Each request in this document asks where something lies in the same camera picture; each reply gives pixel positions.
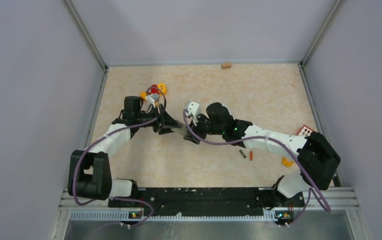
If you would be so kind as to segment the dark green AA battery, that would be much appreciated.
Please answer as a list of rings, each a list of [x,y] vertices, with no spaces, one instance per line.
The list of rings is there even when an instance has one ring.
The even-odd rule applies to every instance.
[[[243,158],[246,158],[247,156],[245,155],[245,153],[242,151],[242,150],[239,150],[239,153],[241,154],[241,156],[243,157]]]

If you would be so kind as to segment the small wooden block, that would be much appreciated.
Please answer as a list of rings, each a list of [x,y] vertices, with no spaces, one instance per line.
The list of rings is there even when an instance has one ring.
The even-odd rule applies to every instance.
[[[221,64],[221,69],[226,70],[230,69],[232,67],[232,64],[230,62],[224,62]]]

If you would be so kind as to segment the grey remote battery cover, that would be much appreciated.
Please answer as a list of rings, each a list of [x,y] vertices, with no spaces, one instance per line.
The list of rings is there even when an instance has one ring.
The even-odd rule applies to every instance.
[[[183,128],[183,127],[181,127],[181,128],[172,128],[171,130],[173,132],[181,135],[182,137],[185,137],[186,135],[188,135],[188,131],[187,131],[186,127],[185,128]]]

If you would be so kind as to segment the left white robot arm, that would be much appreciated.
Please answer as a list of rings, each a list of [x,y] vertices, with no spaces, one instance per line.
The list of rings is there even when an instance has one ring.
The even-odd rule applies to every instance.
[[[171,117],[165,105],[142,109],[138,96],[127,96],[124,109],[108,131],[84,150],[75,150],[70,156],[68,193],[77,198],[106,200],[120,197],[128,207],[139,201],[137,184],[131,179],[113,178],[109,159],[123,144],[131,140],[140,128],[152,128],[159,135],[180,129],[179,121]]]

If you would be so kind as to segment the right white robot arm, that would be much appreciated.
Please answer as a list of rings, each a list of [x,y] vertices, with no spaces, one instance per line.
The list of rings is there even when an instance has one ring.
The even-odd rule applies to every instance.
[[[310,188],[327,190],[341,162],[338,153],[319,132],[302,136],[268,130],[234,118],[219,102],[210,104],[206,114],[201,113],[198,103],[188,102],[183,118],[191,118],[191,124],[185,126],[188,136],[197,144],[206,143],[208,135],[220,135],[224,140],[221,145],[263,150],[292,159],[299,169],[281,177],[272,192],[272,200],[278,206],[285,206],[297,193]]]

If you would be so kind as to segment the yellow toy piece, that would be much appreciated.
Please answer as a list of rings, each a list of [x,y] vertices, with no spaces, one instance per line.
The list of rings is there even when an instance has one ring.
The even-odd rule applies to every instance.
[[[295,162],[293,160],[288,160],[286,157],[283,157],[281,164],[287,168],[290,168]]]

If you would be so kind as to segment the yellow toy car brick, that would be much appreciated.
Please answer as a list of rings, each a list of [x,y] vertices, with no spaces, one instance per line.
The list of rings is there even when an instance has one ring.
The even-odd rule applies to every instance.
[[[141,92],[140,98],[142,101],[147,102],[148,101],[148,92]]]

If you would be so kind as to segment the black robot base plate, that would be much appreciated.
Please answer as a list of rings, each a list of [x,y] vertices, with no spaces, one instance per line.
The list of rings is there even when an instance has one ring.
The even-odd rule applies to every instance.
[[[135,202],[109,200],[110,208],[154,210],[154,217],[182,214],[184,217],[262,216],[268,210],[293,210],[305,204],[302,193],[286,198],[277,191],[259,187],[140,188]]]

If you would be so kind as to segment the red white toy panel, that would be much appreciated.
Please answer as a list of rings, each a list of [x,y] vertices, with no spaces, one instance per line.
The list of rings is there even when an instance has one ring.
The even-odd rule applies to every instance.
[[[307,137],[307,136],[310,136],[311,133],[313,132],[314,130],[306,125],[303,125],[299,132],[297,133],[298,136],[304,136],[304,137]]]

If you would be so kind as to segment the yellow round toy brick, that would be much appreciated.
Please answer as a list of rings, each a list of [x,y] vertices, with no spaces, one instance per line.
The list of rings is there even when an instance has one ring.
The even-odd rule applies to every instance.
[[[167,94],[167,86],[165,83],[159,83],[157,85],[157,87],[158,87],[160,93],[163,93],[164,95]]]

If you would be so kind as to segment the red toy cylinder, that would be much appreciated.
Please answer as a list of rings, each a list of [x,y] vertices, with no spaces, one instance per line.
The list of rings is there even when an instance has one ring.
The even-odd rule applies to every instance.
[[[153,85],[150,87],[150,92],[151,92],[151,94],[160,94],[160,90],[159,90],[159,88],[158,88],[158,85],[153,84]]]

